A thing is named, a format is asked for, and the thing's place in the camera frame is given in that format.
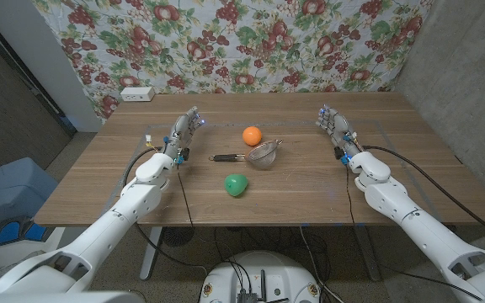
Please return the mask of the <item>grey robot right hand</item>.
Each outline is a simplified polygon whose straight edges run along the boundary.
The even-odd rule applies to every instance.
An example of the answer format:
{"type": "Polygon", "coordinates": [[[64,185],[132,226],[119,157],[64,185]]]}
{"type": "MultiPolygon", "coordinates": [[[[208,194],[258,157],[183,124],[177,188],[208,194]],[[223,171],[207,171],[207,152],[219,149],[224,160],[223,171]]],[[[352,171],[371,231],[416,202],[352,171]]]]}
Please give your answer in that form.
{"type": "Polygon", "coordinates": [[[364,150],[353,127],[336,109],[324,105],[318,112],[316,125],[329,135],[334,146],[334,156],[344,165],[364,150]]]}

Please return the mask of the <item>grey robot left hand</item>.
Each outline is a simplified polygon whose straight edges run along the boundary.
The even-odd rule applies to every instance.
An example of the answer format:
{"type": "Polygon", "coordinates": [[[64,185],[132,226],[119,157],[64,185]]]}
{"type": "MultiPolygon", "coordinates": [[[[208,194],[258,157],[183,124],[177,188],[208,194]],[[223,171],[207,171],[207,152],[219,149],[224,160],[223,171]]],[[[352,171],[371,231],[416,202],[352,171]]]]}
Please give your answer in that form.
{"type": "Polygon", "coordinates": [[[200,118],[196,106],[189,109],[185,114],[180,115],[168,133],[168,142],[163,148],[163,154],[170,156],[177,162],[180,152],[189,147],[194,133],[205,123],[200,118]]]}

